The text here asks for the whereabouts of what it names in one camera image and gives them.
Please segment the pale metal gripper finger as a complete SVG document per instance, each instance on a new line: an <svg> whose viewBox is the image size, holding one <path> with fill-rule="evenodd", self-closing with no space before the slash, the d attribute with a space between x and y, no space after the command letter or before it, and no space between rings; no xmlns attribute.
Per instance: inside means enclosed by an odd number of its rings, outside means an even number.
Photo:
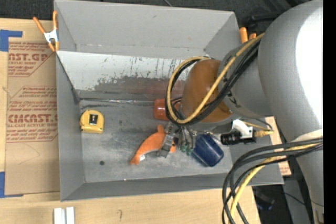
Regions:
<svg viewBox="0 0 336 224"><path fill-rule="evenodd" d="M159 149L159 151L157 153L157 156L167 158L167 156L170 152L170 149L171 149L171 139L170 138L165 138L162 145L161 145L161 148Z"/></svg>

